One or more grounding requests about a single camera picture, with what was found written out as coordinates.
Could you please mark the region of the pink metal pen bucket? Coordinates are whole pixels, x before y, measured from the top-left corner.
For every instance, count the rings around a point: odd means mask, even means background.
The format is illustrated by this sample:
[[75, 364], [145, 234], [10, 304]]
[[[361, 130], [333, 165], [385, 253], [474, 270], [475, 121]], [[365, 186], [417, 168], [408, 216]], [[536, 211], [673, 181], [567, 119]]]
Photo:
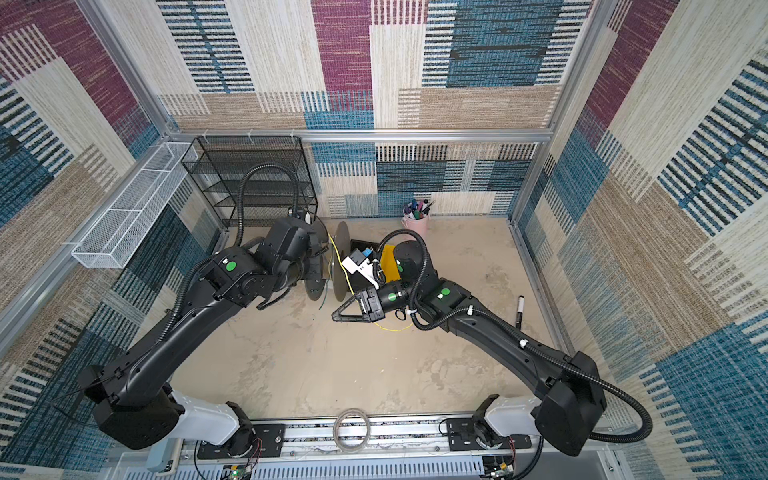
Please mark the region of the pink metal pen bucket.
[[422, 239], [428, 238], [429, 217], [420, 215], [416, 217], [414, 213], [404, 215], [401, 219], [404, 229], [416, 232]]

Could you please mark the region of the black plastic bin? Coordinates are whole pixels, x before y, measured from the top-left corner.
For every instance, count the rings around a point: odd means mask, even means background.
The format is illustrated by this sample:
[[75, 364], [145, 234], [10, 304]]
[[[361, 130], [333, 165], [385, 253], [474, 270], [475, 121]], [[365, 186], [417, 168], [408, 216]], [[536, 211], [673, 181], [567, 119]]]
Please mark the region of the black plastic bin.
[[377, 242], [369, 242], [357, 239], [352, 239], [350, 241], [350, 249], [352, 251], [359, 250], [366, 257], [370, 256], [372, 252], [377, 250], [377, 248]]

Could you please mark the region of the yellow plastic bin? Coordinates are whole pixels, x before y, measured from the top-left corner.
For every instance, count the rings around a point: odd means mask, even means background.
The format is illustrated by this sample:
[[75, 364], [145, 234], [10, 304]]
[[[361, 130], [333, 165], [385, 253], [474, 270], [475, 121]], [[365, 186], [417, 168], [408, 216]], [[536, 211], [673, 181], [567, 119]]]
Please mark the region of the yellow plastic bin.
[[400, 270], [394, 257], [394, 248], [394, 245], [386, 244], [380, 256], [380, 266], [387, 282], [401, 279]]

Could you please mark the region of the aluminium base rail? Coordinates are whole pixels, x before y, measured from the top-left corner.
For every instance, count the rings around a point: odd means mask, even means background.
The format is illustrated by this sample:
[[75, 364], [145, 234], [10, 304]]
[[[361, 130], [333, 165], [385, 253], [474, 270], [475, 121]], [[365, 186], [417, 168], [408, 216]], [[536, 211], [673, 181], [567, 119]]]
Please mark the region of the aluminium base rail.
[[260, 453], [229, 457], [206, 442], [124, 452], [104, 479], [621, 479], [614, 453], [570, 457], [525, 428], [493, 449], [464, 414], [257, 421]]

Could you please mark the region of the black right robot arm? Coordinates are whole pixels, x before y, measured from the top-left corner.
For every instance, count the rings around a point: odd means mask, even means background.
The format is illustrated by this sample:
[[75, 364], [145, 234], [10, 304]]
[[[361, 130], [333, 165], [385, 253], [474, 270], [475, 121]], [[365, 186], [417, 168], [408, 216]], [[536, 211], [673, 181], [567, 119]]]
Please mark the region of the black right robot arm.
[[[474, 344], [520, 379], [538, 399], [531, 417], [537, 432], [560, 452], [577, 456], [589, 440], [630, 444], [653, 430], [647, 409], [619, 387], [604, 381], [583, 352], [573, 356], [553, 349], [491, 312], [469, 290], [442, 278], [423, 237], [409, 229], [387, 234], [404, 237], [395, 248], [400, 279], [361, 290], [332, 314], [335, 322], [376, 323], [400, 310], [420, 331], [443, 329]], [[632, 408], [640, 427], [630, 433], [599, 433], [596, 426], [612, 395]]]

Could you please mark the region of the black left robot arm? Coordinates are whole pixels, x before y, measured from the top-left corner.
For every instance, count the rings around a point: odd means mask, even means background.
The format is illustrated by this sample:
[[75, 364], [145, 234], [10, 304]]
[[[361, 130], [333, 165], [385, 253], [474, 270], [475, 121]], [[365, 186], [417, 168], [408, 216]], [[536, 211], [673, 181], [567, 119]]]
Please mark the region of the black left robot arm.
[[322, 294], [328, 233], [300, 207], [293, 168], [275, 162], [250, 168], [239, 184], [237, 210], [244, 210], [251, 178], [266, 170], [289, 179], [287, 215], [275, 220], [266, 236], [249, 241], [239, 225], [232, 246], [192, 267], [172, 309], [147, 334], [111, 363], [88, 366], [78, 375], [78, 391], [92, 402], [97, 429], [123, 446], [141, 450], [163, 440], [187, 439], [221, 447], [234, 458], [254, 450], [253, 424], [237, 403], [213, 404], [184, 395], [170, 379], [219, 326], [249, 305], [263, 311], [298, 283], [312, 300]]

